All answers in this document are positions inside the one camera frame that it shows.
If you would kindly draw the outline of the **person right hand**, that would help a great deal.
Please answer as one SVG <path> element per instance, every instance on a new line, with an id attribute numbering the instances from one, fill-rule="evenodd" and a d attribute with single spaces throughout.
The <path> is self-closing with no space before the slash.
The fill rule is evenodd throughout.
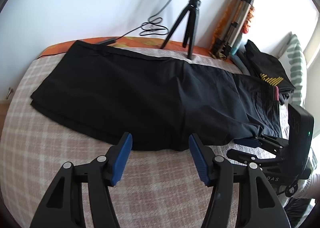
<path id="1" fill-rule="evenodd" d="M 319 173 L 312 174 L 308 180 L 300 180 L 298 182 L 297 192 L 292 196 L 295 199 L 317 199 L 320 193 L 320 177 Z"/>

